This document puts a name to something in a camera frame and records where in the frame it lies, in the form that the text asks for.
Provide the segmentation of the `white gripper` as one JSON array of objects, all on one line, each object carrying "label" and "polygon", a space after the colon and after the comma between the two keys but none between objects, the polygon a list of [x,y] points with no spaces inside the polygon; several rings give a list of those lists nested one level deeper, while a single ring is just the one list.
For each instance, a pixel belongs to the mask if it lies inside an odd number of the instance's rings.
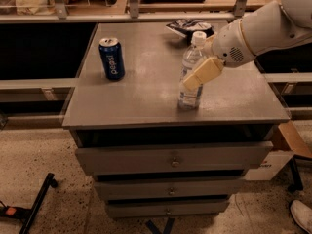
[{"label": "white gripper", "polygon": [[238,67],[255,58],[254,44],[256,21],[242,18],[224,26],[217,35],[211,35],[205,40],[203,52],[209,57],[187,74],[182,84],[187,90],[195,90],[201,85],[218,77],[227,67]]}]

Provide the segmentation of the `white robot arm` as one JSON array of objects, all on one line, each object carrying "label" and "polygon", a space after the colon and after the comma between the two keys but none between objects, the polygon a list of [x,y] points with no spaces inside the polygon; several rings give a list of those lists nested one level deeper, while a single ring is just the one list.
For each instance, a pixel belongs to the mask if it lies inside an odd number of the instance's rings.
[{"label": "white robot arm", "polygon": [[238,67],[272,50],[305,45],[312,39],[312,0],[272,1],[236,19],[209,37],[208,57],[181,81],[192,91],[218,77],[225,67]]}]

